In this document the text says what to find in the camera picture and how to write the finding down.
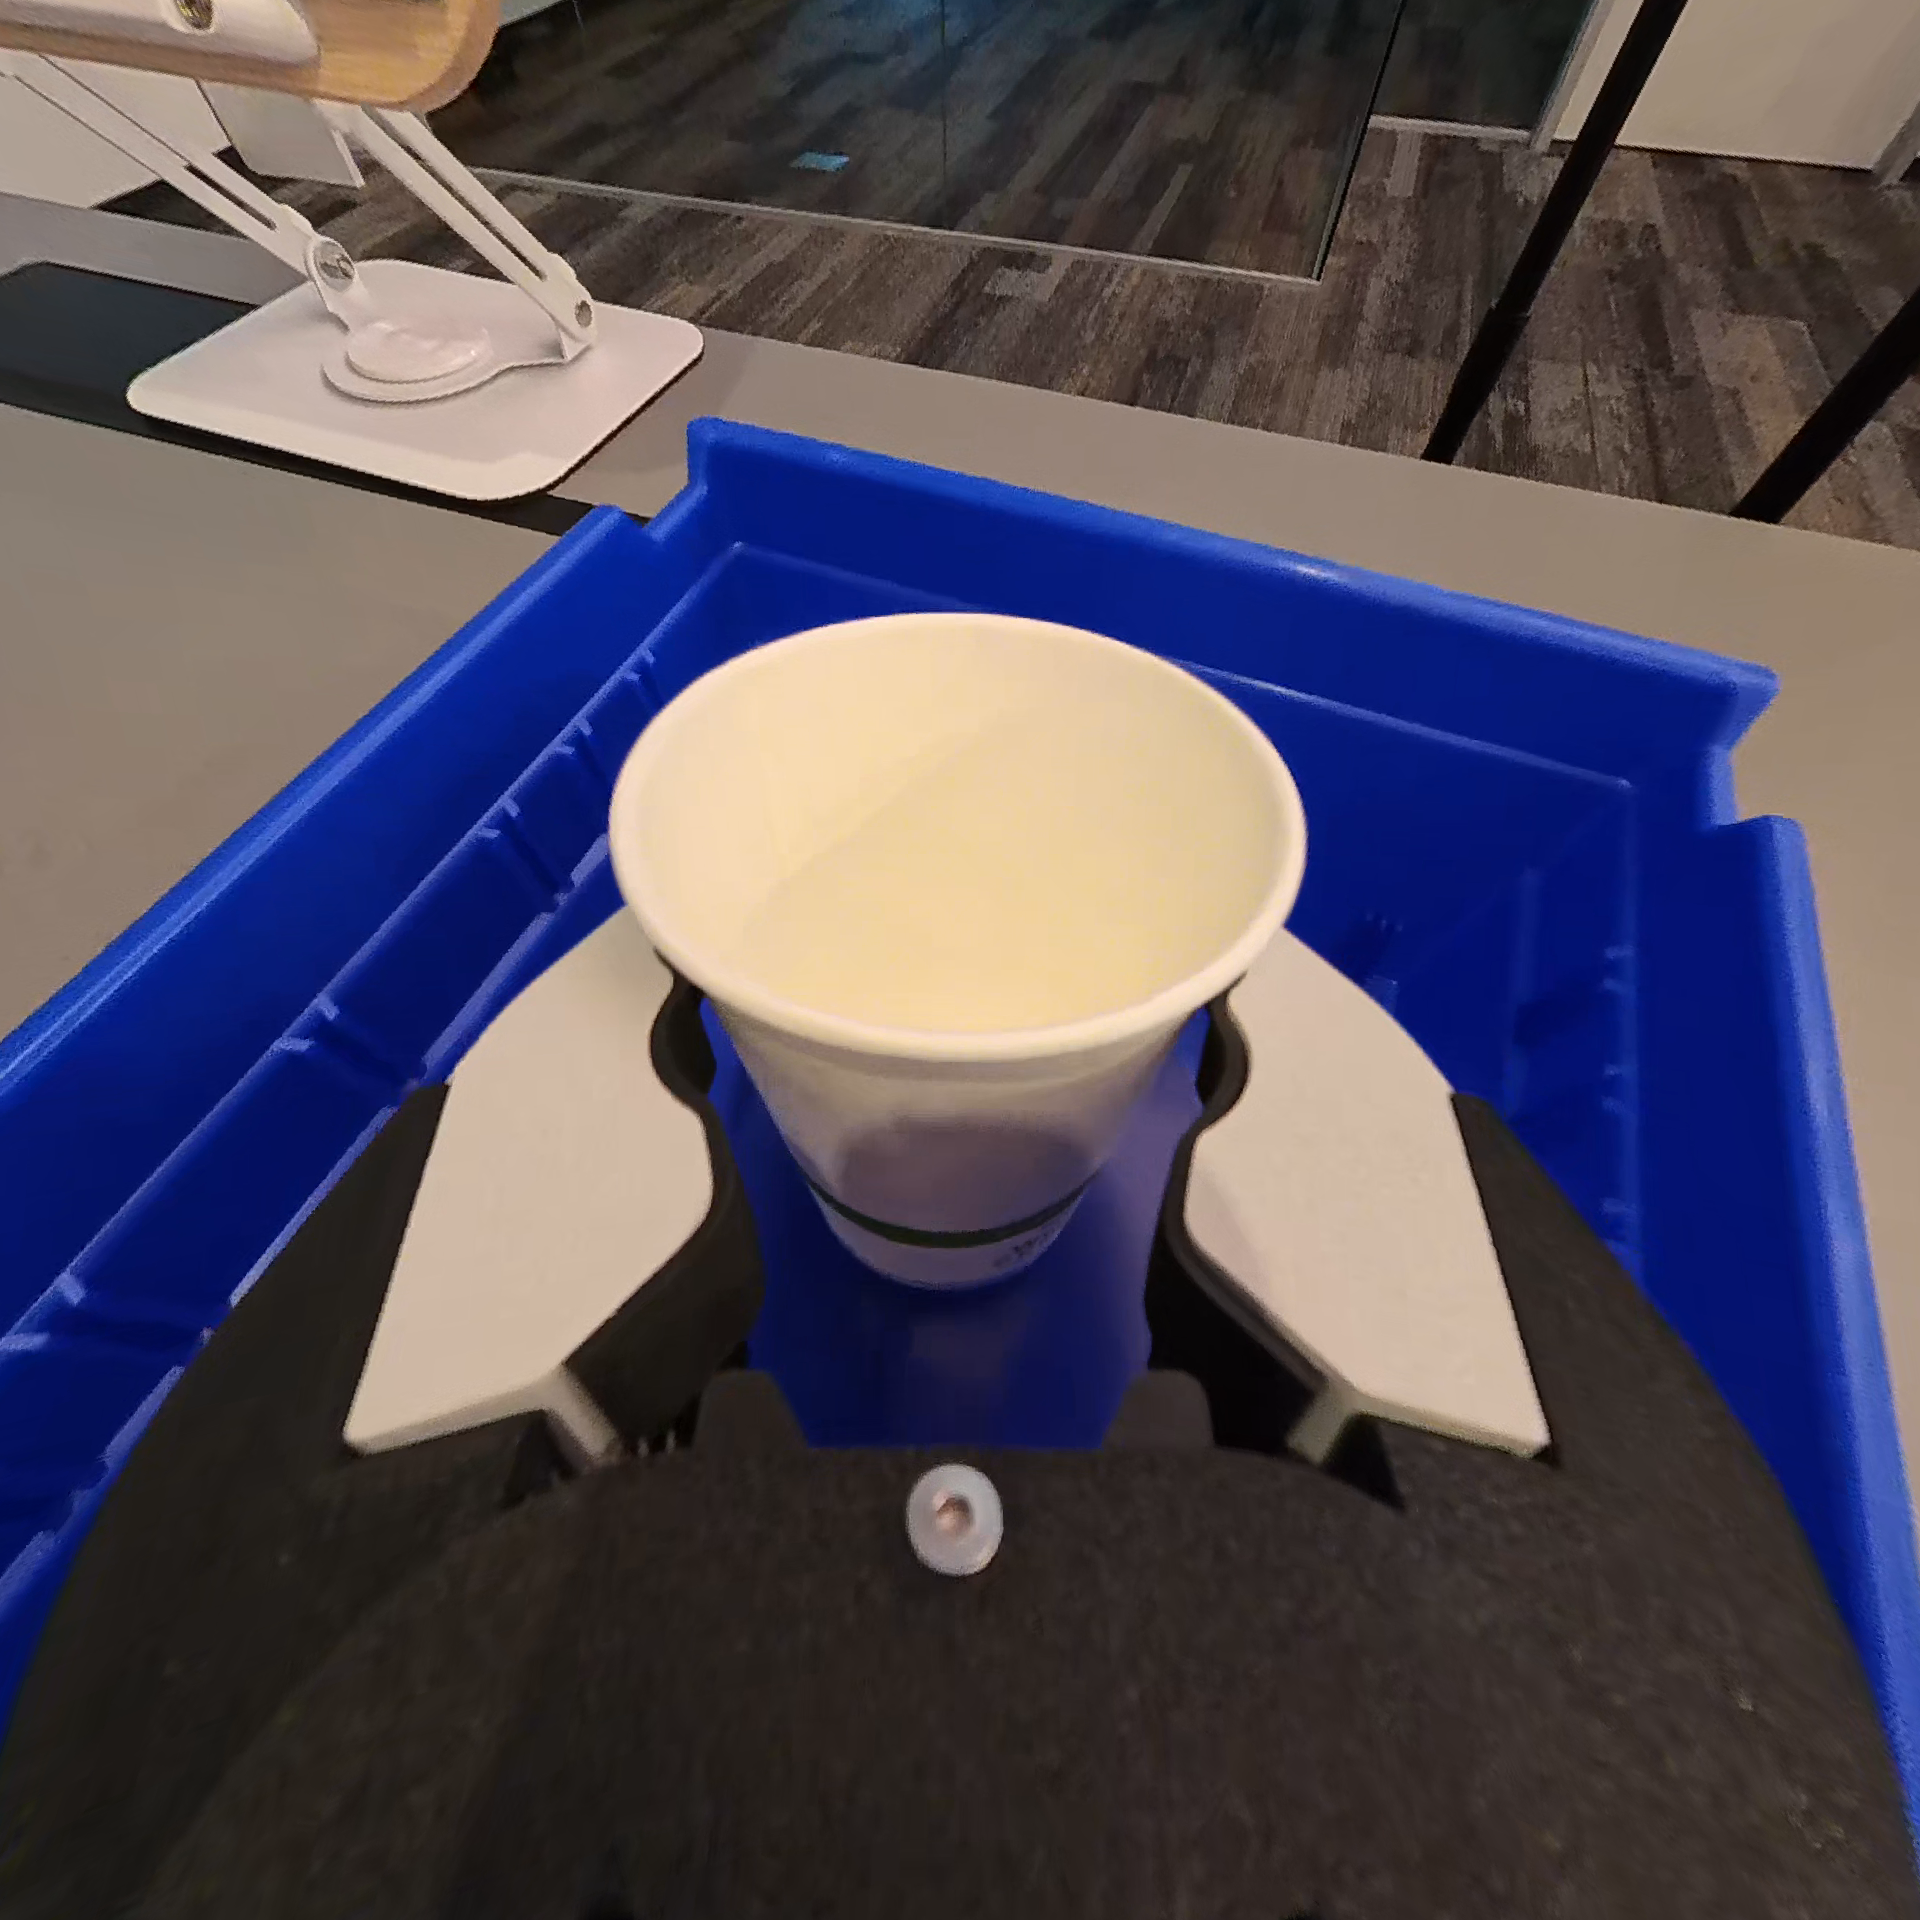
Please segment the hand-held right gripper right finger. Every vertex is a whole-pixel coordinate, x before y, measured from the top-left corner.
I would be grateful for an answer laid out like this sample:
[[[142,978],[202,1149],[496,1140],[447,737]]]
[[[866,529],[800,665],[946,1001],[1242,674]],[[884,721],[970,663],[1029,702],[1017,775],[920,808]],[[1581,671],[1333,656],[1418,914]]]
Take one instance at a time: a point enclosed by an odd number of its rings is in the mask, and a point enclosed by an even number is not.
[[[1149,1367],[1198,1386],[1211,1441],[1311,1468],[1359,1426],[1549,1453],[1455,1089],[1403,1027],[1277,933],[1210,1006],[1198,1094],[1149,1262]]]

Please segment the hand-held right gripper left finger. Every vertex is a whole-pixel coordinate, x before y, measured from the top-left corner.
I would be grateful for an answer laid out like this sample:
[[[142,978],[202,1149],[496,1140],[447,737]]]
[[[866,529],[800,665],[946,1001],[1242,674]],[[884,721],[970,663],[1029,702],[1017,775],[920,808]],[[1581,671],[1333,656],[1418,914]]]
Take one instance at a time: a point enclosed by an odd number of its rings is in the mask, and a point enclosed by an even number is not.
[[[538,1418],[567,1463],[676,1426],[760,1316],[704,996],[611,917],[450,1072],[348,1413],[354,1453]]]

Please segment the blue plastic bin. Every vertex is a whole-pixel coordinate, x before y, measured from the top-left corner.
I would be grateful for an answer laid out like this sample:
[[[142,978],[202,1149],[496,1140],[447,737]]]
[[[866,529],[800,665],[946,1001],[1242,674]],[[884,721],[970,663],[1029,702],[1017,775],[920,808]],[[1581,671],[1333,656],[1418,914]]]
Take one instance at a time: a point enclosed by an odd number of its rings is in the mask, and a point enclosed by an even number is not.
[[[1916,1795],[1913,1512],[1807,840],[1738,821],[1754,663],[742,421],[354,713],[4,1040],[4,1718],[209,1328],[483,1012],[611,911],[700,674],[1005,611],[1198,674],[1301,783],[1291,931],[1499,1111],[1779,1478]]]

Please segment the white paper cup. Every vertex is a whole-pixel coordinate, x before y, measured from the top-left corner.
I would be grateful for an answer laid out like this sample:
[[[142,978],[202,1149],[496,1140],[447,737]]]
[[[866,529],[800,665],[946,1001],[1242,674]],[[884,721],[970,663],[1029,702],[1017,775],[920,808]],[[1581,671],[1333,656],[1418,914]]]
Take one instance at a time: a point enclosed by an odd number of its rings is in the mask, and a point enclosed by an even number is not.
[[[1301,783],[1232,699],[979,611],[745,650],[644,721],[611,786],[627,911],[836,1241],[920,1290],[1054,1244],[1307,861]]]

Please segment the black flat mat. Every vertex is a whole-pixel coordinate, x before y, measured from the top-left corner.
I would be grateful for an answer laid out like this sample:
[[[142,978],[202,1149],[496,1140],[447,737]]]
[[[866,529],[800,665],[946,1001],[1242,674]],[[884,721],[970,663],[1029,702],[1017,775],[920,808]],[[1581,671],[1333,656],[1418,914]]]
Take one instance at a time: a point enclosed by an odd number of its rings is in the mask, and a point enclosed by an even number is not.
[[[157,289],[69,266],[18,266],[4,276],[4,401],[46,417],[102,425],[124,437],[179,446],[235,464],[270,468],[360,493],[453,510],[542,536],[567,536],[592,503],[532,493],[521,499],[453,499],[387,478],[328,468],[299,453],[157,421],[129,401],[129,386],[167,355],[220,333],[250,305]]]

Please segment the white mount plate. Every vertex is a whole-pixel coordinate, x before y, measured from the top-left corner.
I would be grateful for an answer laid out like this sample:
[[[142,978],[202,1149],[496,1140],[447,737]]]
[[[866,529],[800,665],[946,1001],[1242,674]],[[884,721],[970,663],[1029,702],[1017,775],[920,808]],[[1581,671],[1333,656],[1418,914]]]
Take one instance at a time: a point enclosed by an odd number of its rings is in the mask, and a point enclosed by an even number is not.
[[[704,361],[692,325],[596,300],[422,114],[320,104],[492,277],[356,262],[217,153],[142,131],[147,168],[301,282],[130,382],[157,421],[499,503],[538,493]]]

